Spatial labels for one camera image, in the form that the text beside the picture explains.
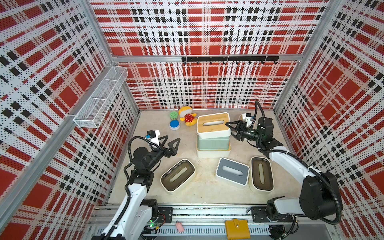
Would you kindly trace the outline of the mint green square tissue box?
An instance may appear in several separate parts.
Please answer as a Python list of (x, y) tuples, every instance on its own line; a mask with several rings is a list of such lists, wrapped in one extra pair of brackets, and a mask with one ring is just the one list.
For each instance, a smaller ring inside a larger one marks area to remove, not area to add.
[(197, 147), (200, 151), (225, 151), (230, 147), (230, 137), (202, 139), (198, 136)]

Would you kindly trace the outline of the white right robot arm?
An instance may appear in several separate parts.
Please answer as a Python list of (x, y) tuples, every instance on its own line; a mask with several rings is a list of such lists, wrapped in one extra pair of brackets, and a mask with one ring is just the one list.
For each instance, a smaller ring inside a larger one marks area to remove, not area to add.
[(256, 129), (241, 120), (227, 122), (232, 136), (238, 141), (255, 142), (255, 148), (267, 159), (279, 164), (301, 185), (297, 198), (276, 197), (268, 200), (267, 216), (276, 222), (283, 215), (300, 215), (337, 225), (342, 220), (343, 203), (336, 176), (308, 165), (273, 137), (270, 118), (260, 118)]

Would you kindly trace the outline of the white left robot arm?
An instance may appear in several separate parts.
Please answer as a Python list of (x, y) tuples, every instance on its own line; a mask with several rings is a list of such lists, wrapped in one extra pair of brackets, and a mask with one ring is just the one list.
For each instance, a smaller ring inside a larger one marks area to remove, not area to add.
[(113, 219), (93, 240), (137, 240), (145, 226), (158, 217), (158, 204), (154, 199), (146, 199), (147, 193), (154, 180), (154, 171), (163, 157), (176, 156), (181, 139), (168, 143), (168, 136), (155, 137), (163, 140), (156, 143), (154, 139), (134, 136), (128, 142), (130, 163), (123, 168), (127, 182), (125, 198), (115, 213)]

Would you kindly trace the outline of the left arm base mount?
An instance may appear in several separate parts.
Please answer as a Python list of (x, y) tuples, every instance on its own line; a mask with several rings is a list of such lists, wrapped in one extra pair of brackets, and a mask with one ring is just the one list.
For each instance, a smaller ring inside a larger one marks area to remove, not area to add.
[(153, 216), (149, 220), (148, 224), (169, 224), (173, 219), (173, 207), (159, 207), (156, 209), (157, 212), (153, 211)]

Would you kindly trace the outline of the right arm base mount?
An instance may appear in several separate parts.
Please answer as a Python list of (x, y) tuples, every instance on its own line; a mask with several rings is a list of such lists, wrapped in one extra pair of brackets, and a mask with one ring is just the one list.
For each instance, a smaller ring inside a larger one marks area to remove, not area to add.
[(250, 214), (254, 223), (289, 223), (293, 217), (289, 214), (276, 213), (270, 207), (251, 207)]

